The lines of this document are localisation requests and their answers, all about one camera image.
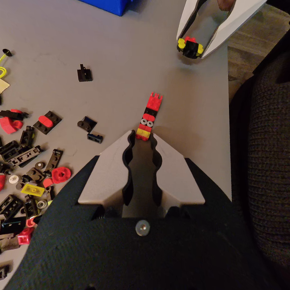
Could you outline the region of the red black yellow lego strip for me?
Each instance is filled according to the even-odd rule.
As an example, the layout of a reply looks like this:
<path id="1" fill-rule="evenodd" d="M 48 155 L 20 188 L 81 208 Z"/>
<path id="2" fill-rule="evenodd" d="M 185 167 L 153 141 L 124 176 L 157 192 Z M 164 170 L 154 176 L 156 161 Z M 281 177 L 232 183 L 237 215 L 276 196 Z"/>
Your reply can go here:
<path id="1" fill-rule="evenodd" d="M 150 94 L 145 111 L 136 131 L 136 139 L 143 141 L 149 140 L 155 119 L 162 103 L 162 98 L 163 96 L 160 96 L 158 93 L 152 92 Z"/>

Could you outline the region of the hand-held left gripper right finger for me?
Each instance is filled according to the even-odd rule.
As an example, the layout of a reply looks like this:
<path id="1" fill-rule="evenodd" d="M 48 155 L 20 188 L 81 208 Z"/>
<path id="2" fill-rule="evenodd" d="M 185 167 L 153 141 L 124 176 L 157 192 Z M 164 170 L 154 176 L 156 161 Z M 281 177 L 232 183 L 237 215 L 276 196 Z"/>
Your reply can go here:
<path id="1" fill-rule="evenodd" d="M 152 198 L 157 216 L 165 217 L 172 207 L 204 205 L 205 198 L 184 156 L 155 133 L 150 144 L 155 166 Z"/>

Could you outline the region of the person's right hand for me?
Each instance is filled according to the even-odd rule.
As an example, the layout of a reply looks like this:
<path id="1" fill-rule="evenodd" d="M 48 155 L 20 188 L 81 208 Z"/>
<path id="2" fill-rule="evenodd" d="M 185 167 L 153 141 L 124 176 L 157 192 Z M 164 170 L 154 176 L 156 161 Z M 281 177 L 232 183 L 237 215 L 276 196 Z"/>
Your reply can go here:
<path id="1" fill-rule="evenodd" d="M 217 4 L 221 11 L 229 12 L 234 5 L 235 0 L 217 0 Z"/>

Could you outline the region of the blue plastic bin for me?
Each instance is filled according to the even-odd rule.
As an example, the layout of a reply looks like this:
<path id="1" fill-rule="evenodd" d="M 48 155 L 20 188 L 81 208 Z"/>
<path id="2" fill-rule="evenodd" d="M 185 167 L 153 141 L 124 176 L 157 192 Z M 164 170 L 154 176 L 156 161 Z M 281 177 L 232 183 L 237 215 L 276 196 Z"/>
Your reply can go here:
<path id="1" fill-rule="evenodd" d="M 80 0 L 83 3 L 122 16 L 126 6 L 133 0 Z"/>

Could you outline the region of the small black yellow lego assembly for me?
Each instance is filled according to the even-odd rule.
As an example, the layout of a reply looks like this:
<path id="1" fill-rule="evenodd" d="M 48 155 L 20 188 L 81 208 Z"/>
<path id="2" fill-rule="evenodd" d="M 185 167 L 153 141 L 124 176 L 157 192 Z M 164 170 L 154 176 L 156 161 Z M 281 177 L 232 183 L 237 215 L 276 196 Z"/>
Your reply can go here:
<path id="1" fill-rule="evenodd" d="M 196 42 L 196 38 L 189 36 L 178 39 L 177 50 L 189 59 L 197 59 L 204 52 L 203 45 Z"/>

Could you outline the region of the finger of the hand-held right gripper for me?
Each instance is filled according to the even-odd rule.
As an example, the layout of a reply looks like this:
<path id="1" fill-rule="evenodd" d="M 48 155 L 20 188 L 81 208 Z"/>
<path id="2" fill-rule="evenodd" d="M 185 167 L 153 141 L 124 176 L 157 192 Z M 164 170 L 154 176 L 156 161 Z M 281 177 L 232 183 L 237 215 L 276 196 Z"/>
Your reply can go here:
<path id="1" fill-rule="evenodd" d="M 221 46 L 246 21 L 254 16 L 266 3 L 266 0 L 236 0 L 227 18 L 217 26 L 210 40 L 204 48 L 201 59 L 204 59 Z"/>
<path id="2" fill-rule="evenodd" d="M 193 25 L 199 9 L 204 5 L 207 0 L 187 0 L 183 8 L 182 16 L 179 21 L 179 26 L 176 35 L 176 41 L 180 38 L 189 36 L 193 38 L 193 35 L 188 34 L 188 30 Z"/>

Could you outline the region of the pile of loose lego pieces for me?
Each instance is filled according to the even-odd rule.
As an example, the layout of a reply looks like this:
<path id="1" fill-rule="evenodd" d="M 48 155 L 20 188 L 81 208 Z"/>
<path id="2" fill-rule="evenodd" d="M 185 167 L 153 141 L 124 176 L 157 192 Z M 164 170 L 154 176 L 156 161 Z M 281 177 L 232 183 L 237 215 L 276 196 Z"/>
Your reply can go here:
<path id="1" fill-rule="evenodd" d="M 22 129 L 5 137 L 5 145 L 13 141 L 19 144 L 20 137 L 28 126 L 30 130 L 25 135 L 33 135 L 34 138 L 30 147 L 19 149 L 13 143 L 6 149 L 5 157 L 9 160 L 15 160 L 14 163 L 4 162 L 1 157 L 1 164 L 7 165 L 10 169 L 8 174 L 5 175 L 5 180 L 4 173 L 1 173 L 3 188 L 0 201 L 1 204 L 4 204 L 1 209 L 6 208 L 3 212 L 10 208 L 12 208 L 10 211 L 15 211 L 9 219 L 1 213 L 1 225 L 4 222 L 11 222 L 14 218 L 13 224 L 8 226 L 8 231 L 13 231 L 13 233 L 4 234 L 5 230 L 1 228 L 1 245 L 4 243 L 5 248 L 7 248 L 1 248 L 1 272 L 4 271 L 5 266 L 8 267 L 7 274 L 1 274 L 1 289 L 5 288 L 13 276 L 28 248 L 28 245 L 19 245 L 16 241 L 17 233 L 21 232 L 23 227 L 26 227 L 24 203 L 27 194 L 21 193 L 21 190 L 27 182 L 22 180 L 22 176 L 25 175 L 24 179 L 35 183 L 36 186 L 44 187 L 43 180 L 48 179 L 47 176 L 44 177 L 44 171 L 46 171 L 45 168 L 55 150 L 57 155 L 59 155 L 59 151 L 63 152 L 60 154 L 61 157 L 57 167 L 69 168 L 72 176 L 74 176 L 92 157 L 98 155 L 105 145 L 105 141 L 98 144 L 88 140 L 88 133 L 77 126 L 77 122 L 85 116 L 95 121 L 98 120 L 98 117 L 88 110 L 49 105 L 31 111 L 27 108 L 21 109 L 21 111 L 29 113 L 29 116 L 24 119 Z M 49 115 L 56 115 L 55 119 L 57 119 L 58 124 L 48 134 L 44 134 L 36 128 L 32 129 L 33 124 L 38 122 L 38 118 L 49 111 L 51 111 Z"/>

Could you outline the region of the dark lego clip plate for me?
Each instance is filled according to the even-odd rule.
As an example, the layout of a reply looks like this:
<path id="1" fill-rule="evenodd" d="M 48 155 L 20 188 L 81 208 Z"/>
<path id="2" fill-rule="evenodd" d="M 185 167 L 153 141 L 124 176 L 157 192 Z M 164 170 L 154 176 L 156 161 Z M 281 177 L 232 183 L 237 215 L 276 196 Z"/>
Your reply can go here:
<path id="1" fill-rule="evenodd" d="M 79 82 L 93 81 L 91 70 L 84 67 L 83 64 L 80 64 L 80 69 L 77 70 L 77 76 Z"/>

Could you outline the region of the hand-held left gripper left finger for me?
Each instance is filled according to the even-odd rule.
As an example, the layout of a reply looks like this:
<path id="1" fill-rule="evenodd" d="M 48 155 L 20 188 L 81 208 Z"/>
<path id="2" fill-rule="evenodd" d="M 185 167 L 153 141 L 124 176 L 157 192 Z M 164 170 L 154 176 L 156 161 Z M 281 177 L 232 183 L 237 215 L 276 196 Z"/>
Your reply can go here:
<path id="1" fill-rule="evenodd" d="M 122 215 L 123 206 L 129 205 L 133 196 L 129 163 L 134 144 L 135 131 L 129 130 L 98 156 L 78 199 L 79 204 L 101 205 L 105 210 L 113 208 Z"/>

